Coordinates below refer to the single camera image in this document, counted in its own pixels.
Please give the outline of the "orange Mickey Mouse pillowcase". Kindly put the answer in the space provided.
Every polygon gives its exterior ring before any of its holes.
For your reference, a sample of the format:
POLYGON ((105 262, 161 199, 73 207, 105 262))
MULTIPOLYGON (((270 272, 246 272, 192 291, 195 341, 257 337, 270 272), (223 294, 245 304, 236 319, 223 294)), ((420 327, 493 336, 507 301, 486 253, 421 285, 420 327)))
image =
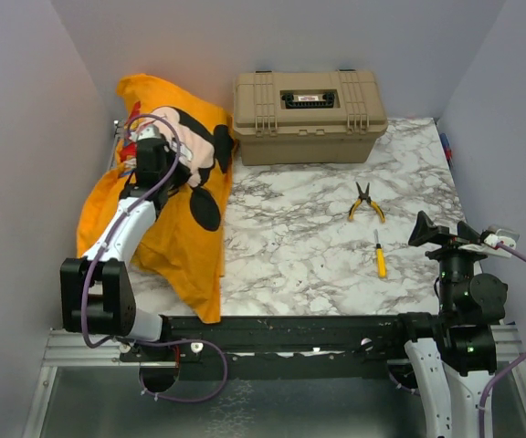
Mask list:
POLYGON ((132 262, 164 277, 204 323, 217 323, 224 274, 223 218, 236 146, 231 117, 217 105, 150 75, 122 78, 116 93, 131 116, 158 117, 136 120, 133 129, 154 125, 167 140, 178 133, 178 167, 189 174, 143 236, 132 262))

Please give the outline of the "tan plastic toolbox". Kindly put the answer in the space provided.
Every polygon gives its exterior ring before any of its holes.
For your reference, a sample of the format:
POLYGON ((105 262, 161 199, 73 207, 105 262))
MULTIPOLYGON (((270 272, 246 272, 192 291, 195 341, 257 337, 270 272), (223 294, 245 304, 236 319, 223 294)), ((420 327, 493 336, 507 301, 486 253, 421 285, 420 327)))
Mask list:
POLYGON ((388 127, 374 73, 244 73, 233 131, 245 165, 363 163, 388 127))

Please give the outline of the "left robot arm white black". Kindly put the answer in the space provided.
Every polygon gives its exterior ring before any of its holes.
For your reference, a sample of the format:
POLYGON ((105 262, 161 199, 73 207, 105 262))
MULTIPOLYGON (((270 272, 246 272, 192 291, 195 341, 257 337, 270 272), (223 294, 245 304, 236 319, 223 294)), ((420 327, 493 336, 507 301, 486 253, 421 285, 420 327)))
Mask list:
POLYGON ((173 339, 166 317, 139 309, 128 266, 144 235, 157 221, 169 192, 184 177, 178 171, 182 142, 158 134, 136 141, 136 168, 120 192, 116 213, 98 241, 60 267, 63 329, 97 348, 110 339, 141 344, 153 360, 166 358, 173 339))

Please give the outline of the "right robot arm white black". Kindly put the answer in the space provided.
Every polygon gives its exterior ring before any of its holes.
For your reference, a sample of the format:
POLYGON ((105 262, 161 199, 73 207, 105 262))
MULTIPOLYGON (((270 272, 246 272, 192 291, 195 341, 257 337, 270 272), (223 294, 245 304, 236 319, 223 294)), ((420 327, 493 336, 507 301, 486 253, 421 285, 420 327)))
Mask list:
POLYGON ((438 263, 437 315, 404 315, 390 335, 392 350, 408 357, 426 416, 429 437, 490 437, 491 398, 486 385, 498 368, 492 326, 505 316, 508 287, 475 264, 506 256, 497 243, 515 248, 519 236, 492 225, 481 233, 465 222, 457 231, 436 225, 419 212, 408 244, 436 245, 426 257, 438 263))

